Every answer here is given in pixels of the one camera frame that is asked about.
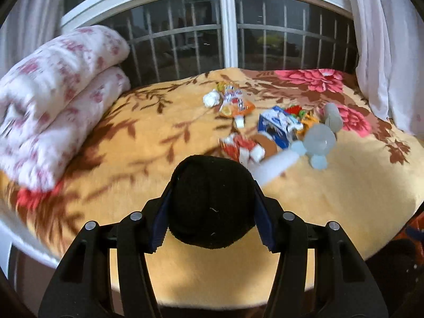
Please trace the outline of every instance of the blue and white box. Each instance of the blue and white box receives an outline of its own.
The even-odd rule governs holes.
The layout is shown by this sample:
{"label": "blue and white box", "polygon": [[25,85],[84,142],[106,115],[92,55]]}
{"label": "blue and white box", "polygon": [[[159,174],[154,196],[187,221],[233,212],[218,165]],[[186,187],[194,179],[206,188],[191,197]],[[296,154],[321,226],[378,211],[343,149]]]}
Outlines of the blue and white box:
{"label": "blue and white box", "polygon": [[281,107],[274,106],[259,116],[258,132],[266,132],[282,149],[293,141],[293,130],[302,130],[303,125]]}

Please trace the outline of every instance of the snack wrapper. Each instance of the snack wrapper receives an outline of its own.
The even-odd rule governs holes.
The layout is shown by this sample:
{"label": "snack wrapper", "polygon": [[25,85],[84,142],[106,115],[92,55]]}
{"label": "snack wrapper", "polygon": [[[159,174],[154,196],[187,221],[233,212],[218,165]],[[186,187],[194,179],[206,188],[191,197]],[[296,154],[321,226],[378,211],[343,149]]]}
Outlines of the snack wrapper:
{"label": "snack wrapper", "polygon": [[264,148],[253,140],[246,139],[240,134],[233,133],[219,140],[221,149],[231,159],[247,166],[250,159],[259,162],[264,158]]}
{"label": "snack wrapper", "polygon": [[239,87],[232,84],[218,84],[218,91],[223,95],[223,103],[219,110],[223,117],[234,118],[245,116],[255,109],[255,105],[247,100]]}

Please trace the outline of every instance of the floral blanket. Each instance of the floral blanket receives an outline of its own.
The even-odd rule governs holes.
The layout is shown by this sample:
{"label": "floral blanket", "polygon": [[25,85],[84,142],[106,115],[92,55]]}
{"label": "floral blanket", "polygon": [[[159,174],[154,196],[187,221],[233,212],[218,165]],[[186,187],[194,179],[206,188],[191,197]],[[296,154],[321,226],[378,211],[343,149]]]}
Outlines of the floral blanket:
{"label": "floral blanket", "polygon": [[[94,128],[53,191],[30,192],[3,176],[4,204],[62,255],[86,221],[118,222],[160,196],[187,156],[221,156],[218,139],[231,133],[232,123],[216,108],[205,108],[202,98],[222,80],[238,83],[257,107],[246,117],[247,134],[255,132],[259,113],[276,104],[312,109],[331,101],[339,106],[344,128],[327,157],[328,169],[314,170],[302,157],[262,189],[307,222],[338,221],[363,257],[392,239],[423,201],[422,144],[377,119],[353,77],[334,70],[231,68],[125,93]],[[111,258],[115,264],[115,254]],[[313,284],[312,260],[311,252],[307,287]],[[277,261],[255,228],[218,250],[182,244],[168,233],[156,254],[147,256],[159,302],[209,308],[266,302]],[[118,287],[116,266],[111,274]]]}

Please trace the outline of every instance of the orange packaging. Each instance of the orange packaging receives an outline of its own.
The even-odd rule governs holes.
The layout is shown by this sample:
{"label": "orange packaging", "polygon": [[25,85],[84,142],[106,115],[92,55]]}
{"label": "orange packaging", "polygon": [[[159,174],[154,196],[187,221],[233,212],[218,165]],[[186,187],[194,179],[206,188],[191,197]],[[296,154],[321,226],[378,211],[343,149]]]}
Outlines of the orange packaging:
{"label": "orange packaging", "polygon": [[227,84],[223,88],[221,84],[218,89],[223,95],[223,103],[219,110],[223,117],[234,118],[236,116],[245,116],[255,109],[255,105],[245,99],[243,92],[236,85]]}

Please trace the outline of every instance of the white curtain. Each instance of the white curtain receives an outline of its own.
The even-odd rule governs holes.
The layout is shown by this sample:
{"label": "white curtain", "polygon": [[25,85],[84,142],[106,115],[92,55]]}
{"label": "white curtain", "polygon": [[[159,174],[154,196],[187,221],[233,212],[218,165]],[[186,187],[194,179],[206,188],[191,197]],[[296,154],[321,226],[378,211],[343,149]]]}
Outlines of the white curtain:
{"label": "white curtain", "polygon": [[58,36],[63,0],[18,0],[0,29],[0,78]]}
{"label": "white curtain", "polygon": [[373,113],[424,136],[424,22],[410,0],[351,0],[356,74]]}

